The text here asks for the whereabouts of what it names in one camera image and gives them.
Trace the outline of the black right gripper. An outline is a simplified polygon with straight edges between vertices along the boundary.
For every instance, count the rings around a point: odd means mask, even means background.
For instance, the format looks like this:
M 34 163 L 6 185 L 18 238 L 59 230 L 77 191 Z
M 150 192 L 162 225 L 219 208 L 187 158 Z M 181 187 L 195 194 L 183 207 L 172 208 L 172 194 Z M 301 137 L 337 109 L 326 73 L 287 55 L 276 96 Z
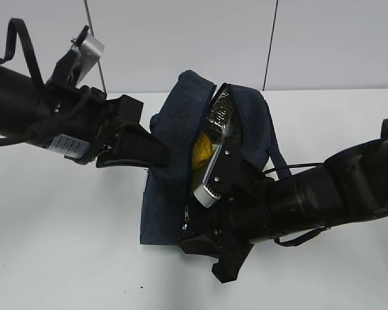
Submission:
M 222 284 L 236 281 L 253 244 L 278 238 L 270 215 L 274 180 L 234 185 L 221 194 L 203 181 L 193 190 L 178 246 L 186 254 L 220 255 L 211 271 Z

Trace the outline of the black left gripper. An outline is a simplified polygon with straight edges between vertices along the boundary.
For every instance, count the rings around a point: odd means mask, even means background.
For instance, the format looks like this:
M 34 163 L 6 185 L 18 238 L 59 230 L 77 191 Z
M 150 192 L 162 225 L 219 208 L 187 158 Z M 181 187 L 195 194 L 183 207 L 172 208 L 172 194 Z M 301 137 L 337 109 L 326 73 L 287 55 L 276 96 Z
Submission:
M 139 125 L 143 104 L 97 88 L 51 82 L 29 100 L 30 144 L 96 168 L 166 167 L 169 147 Z

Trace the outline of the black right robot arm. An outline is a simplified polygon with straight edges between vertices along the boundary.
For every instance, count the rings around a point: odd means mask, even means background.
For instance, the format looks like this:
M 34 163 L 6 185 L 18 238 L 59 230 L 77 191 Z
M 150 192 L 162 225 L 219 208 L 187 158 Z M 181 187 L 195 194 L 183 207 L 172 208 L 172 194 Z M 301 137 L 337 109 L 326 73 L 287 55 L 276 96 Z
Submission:
M 211 199 L 192 196 L 178 246 L 216 258 L 212 273 L 231 282 L 258 242 L 294 247 L 336 226 L 387 217 L 388 137 L 280 180 L 265 176 L 230 143 L 212 159 L 204 189 Z

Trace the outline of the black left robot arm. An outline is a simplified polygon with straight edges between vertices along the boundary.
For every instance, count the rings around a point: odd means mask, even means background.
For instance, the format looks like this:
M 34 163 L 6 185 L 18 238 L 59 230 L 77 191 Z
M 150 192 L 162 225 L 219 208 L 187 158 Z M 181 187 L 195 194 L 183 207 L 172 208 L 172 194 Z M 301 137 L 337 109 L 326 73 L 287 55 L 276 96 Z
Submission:
M 27 143 L 98 168 L 165 167 L 171 151 L 141 126 L 143 105 L 53 81 L 40 95 L 31 78 L 0 66 L 0 146 Z

